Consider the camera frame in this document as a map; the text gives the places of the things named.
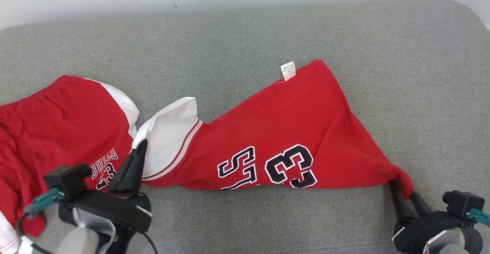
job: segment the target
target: clothing tag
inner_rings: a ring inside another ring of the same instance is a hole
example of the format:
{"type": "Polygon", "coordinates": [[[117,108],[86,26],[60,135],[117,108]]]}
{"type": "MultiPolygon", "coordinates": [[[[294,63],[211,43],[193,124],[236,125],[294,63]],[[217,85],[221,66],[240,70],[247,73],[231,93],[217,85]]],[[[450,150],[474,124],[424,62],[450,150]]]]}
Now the clothing tag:
{"type": "Polygon", "coordinates": [[[282,75],[284,76],[284,81],[287,81],[296,75],[296,67],[294,62],[288,62],[287,64],[281,65],[282,75]]]}

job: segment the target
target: red stripe trim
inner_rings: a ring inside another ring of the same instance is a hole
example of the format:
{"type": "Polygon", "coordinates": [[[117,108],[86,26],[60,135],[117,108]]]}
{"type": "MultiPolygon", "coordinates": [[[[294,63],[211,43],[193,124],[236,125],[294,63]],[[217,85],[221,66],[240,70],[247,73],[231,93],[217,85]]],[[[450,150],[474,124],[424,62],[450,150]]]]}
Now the red stripe trim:
{"type": "Polygon", "coordinates": [[[9,244],[11,244],[14,240],[18,240],[19,236],[15,237],[13,240],[11,240],[8,244],[6,244],[4,247],[7,247],[9,244]]]}
{"type": "Polygon", "coordinates": [[[182,141],[182,145],[180,146],[180,149],[179,149],[179,152],[177,153],[177,155],[175,155],[175,158],[173,158],[172,162],[170,162],[169,165],[167,165],[163,170],[157,172],[156,174],[152,174],[150,175],[149,177],[143,177],[143,181],[145,181],[145,179],[150,179],[158,174],[161,174],[162,172],[164,172],[166,169],[168,169],[168,167],[170,167],[171,165],[173,165],[175,163],[175,160],[179,157],[179,154],[182,152],[182,149],[184,148],[184,145],[185,145],[185,142],[187,141],[187,138],[189,137],[189,135],[192,133],[192,131],[196,128],[196,126],[199,124],[201,120],[198,120],[196,122],[196,124],[191,128],[191,130],[189,130],[189,132],[187,133],[184,141],[182,141]]]}
{"type": "Polygon", "coordinates": [[[7,251],[9,248],[13,247],[15,245],[15,243],[19,242],[19,237],[16,237],[11,242],[9,242],[7,245],[11,244],[12,242],[14,242],[14,243],[12,245],[10,245],[9,247],[7,247],[6,249],[2,249],[2,252],[7,251]]]}

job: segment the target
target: white fabric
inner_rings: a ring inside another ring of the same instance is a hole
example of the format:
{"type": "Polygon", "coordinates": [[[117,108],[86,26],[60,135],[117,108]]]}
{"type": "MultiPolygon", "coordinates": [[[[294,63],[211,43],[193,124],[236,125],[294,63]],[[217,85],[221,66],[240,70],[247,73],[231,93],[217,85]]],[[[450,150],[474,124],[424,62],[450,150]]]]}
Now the white fabric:
{"type": "Polygon", "coordinates": [[[115,88],[114,86],[101,83],[98,81],[94,81],[96,83],[100,83],[105,90],[112,96],[112,98],[117,102],[119,107],[121,107],[122,111],[124,111],[124,114],[126,114],[127,121],[129,123],[129,130],[128,133],[131,135],[131,137],[135,137],[137,130],[136,130],[136,121],[138,121],[138,117],[140,116],[140,111],[134,104],[134,102],[121,90],[115,88]]]}
{"type": "Polygon", "coordinates": [[[17,232],[10,226],[7,218],[0,212],[0,253],[14,254],[21,244],[17,232]]]}
{"type": "Polygon", "coordinates": [[[182,160],[202,124],[193,97],[173,102],[144,123],[132,145],[136,149],[144,139],[148,139],[143,180],[157,179],[173,169],[182,160]]]}
{"type": "Polygon", "coordinates": [[[34,242],[30,240],[30,238],[26,236],[22,236],[22,243],[21,247],[19,248],[19,252],[17,254],[31,254],[33,249],[32,249],[32,244],[34,242]]]}

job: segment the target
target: basketball jersey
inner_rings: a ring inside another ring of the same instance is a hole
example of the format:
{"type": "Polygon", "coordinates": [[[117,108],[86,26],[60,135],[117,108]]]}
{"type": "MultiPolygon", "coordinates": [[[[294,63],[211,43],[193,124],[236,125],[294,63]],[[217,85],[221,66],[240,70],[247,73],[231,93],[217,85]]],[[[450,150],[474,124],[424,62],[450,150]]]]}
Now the basketball jersey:
{"type": "Polygon", "coordinates": [[[148,139],[143,172],[147,185],[345,188],[398,179],[406,197],[413,191],[408,175],[387,160],[352,114],[321,60],[211,123],[203,123],[197,114],[196,100],[185,97],[140,128],[132,147],[148,139]]]}

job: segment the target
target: gray couch cushion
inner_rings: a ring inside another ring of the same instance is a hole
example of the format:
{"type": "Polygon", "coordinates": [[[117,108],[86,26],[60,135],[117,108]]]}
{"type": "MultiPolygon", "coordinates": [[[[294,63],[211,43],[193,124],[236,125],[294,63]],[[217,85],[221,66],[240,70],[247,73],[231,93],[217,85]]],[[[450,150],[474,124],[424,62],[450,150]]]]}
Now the gray couch cushion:
{"type": "MultiPolygon", "coordinates": [[[[490,199],[490,35],[472,11],[450,1],[13,27],[0,32],[0,103],[72,74],[124,91],[141,111],[140,124],[183,96],[197,97],[199,117],[209,122],[279,79],[280,65],[315,58],[329,65],[354,114],[433,208],[444,209],[441,196],[453,189],[490,199]]],[[[382,187],[142,189],[161,253],[396,252],[394,211],[382,187]]],[[[55,209],[46,214],[39,242],[54,250],[72,227],[55,209]]],[[[130,252],[151,250],[138,236],[130,252]]]]}

